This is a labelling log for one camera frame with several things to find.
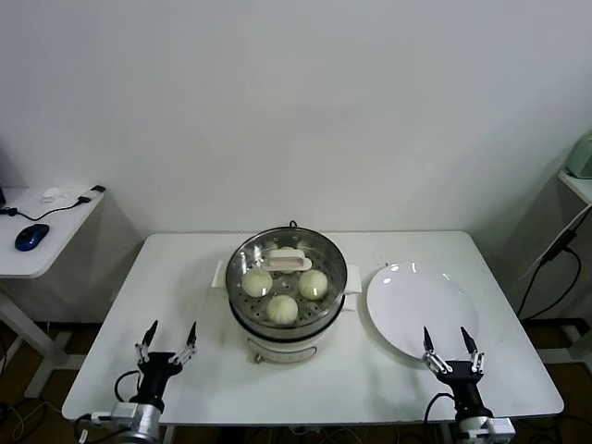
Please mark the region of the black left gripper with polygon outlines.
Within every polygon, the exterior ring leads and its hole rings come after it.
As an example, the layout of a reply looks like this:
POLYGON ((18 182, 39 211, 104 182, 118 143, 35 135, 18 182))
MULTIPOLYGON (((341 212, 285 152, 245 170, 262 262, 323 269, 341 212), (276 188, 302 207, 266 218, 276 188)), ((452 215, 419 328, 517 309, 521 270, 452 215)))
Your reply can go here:
POLYGON ((142 381, 136 394, 136 402, 162 402, 168 380, 178 375, 196 353, 197 322, 191 326, 185 346, 176 353, 170 351, 149 352, 150 345, 157 330, 158 321, 154 320, 146 330, 140 343, 135 344, 142 381))

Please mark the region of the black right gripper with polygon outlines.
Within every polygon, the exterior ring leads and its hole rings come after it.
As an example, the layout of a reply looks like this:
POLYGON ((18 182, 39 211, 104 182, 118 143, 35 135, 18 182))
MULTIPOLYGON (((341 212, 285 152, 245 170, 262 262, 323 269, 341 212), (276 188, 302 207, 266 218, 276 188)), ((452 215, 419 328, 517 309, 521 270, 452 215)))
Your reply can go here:
POLYGON ((423 361, 439 382, 452 390, 456 416, 492 416, 493 413, 484 405, 477 384, 484 372, 485 354, 477 349, 475 340, 468 331, 461 327, 465 347, 470 354, 468 361, 446 362, 435 351, 429 331, 424 327, 423 361))

